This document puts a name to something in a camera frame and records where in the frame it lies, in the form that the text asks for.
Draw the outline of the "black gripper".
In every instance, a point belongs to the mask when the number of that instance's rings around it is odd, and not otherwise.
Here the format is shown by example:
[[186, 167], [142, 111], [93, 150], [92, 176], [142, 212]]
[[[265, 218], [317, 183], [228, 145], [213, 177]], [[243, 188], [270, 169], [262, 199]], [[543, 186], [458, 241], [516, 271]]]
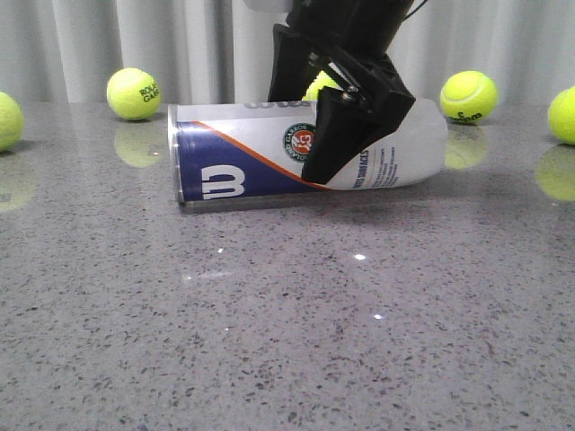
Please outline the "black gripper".
[[402, 124], [415, 102], [386, 51], [411, 1], [294, 1], [273, 27], [268, 101], [299, 101], [322, 71], [343, 89], [318, 91], [315, 135], [301, 177], [327, 184]]

